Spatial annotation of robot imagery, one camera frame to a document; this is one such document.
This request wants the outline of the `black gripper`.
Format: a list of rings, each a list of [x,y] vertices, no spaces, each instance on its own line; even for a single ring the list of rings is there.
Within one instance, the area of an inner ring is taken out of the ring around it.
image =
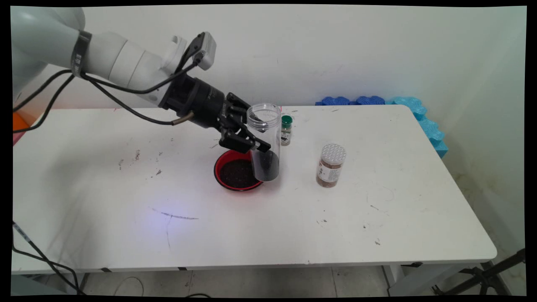
[[[193,113],[190,122],[202,128],[213,128],[221,133],[219,145],[242,154],[251,150],[263,153],[272,147],[248,128],[267,129],[269,123],[261,120],[251,105],[233,93],[224,93],[200,79],[186,79],[190,84],[186,112]]]

